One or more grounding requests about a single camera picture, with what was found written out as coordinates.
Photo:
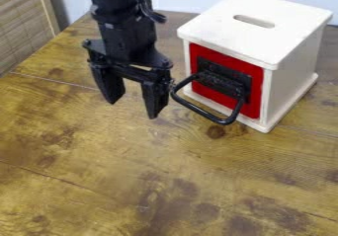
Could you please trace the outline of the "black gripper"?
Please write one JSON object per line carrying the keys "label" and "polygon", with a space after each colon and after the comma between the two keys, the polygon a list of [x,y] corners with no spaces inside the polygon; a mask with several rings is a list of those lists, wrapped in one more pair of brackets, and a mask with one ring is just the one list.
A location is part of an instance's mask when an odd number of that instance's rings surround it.
{"label": "black gripper", "polygon": [[115,104],[126,93],[123,79],[142,83],[148,118],[159,116],[170,102],[170,59],[156,50],[155,21],[144,15],[94,15],[99,39],[87,39],[92,77],[100,93]]}

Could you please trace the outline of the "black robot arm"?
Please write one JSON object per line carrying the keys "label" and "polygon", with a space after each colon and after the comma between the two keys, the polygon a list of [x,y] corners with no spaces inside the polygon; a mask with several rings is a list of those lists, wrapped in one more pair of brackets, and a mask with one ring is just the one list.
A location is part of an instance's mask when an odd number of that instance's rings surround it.
{"label": "black robot arm", "polygon": [[124,81],[142,86],[150,118],[155,118],[170,101],[170,59],[156,50],[156,24],[167,17],[152,7],[152,0],[91,0],[91,17],[100,38],[88,39],[92,77],[106,101],[116,103],[126,93]]}

